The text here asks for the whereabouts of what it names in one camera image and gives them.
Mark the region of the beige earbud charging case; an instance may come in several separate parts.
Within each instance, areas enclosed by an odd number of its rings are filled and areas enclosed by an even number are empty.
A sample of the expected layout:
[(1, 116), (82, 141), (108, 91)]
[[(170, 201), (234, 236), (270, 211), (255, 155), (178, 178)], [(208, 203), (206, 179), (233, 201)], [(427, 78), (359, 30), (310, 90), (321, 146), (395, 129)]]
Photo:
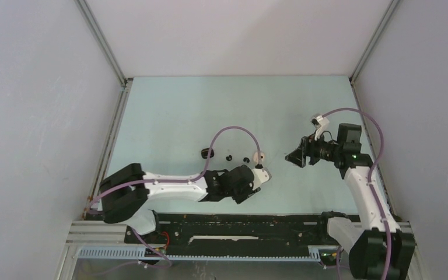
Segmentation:
[(265, 153), (263, 151), (256, 151), (252, 157), (255, 164), (262, 163), (265, 159)]

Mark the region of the black charging case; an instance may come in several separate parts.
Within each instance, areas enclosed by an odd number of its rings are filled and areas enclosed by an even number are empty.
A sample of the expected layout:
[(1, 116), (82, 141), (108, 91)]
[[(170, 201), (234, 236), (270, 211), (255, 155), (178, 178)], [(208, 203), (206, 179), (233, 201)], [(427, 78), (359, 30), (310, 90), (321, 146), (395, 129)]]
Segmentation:
[(201, 157), (203, 159), (213, 158), (215, 156), (215, 152), (213, 148), (204, 148), (200, 152)]

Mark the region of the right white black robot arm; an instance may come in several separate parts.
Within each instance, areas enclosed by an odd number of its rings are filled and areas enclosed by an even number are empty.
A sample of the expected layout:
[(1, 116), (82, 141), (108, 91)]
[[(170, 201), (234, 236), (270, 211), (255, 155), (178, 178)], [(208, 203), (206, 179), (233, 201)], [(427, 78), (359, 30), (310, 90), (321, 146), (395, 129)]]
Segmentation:
[(301, 168), (320, 160), (332, 162), (348, 186), (358, 210), (361, 227), (339, 212), (324, 212), (316, 236), (324, 244), (334, 240), (349, 255), (349, 269), (356, 279), (405, 279), (416, 242), (393, 218), (371, 168), (370, 155), (361, 153), (359, 125), (342, 123), (337, 140), (325, 141), (314, 132), (304, 136), (285, 160)]

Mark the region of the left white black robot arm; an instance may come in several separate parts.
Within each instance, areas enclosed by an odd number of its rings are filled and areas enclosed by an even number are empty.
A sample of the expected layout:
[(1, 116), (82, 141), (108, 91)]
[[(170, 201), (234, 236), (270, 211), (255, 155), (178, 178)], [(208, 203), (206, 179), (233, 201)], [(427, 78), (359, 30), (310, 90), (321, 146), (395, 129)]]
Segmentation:
[(165, 176), (145, 172), (131, 163), (100, 183), (103, 222), (124, 223), (147, 243), (159, 240), (161, 227), (156, 211), (145, 208), (149, 201), (187, 200), (219, 202), (231, 198), (241, 204), (270, 181), (267, 169), (246, 165), (232, 170), (207, 170), (192, 176)]

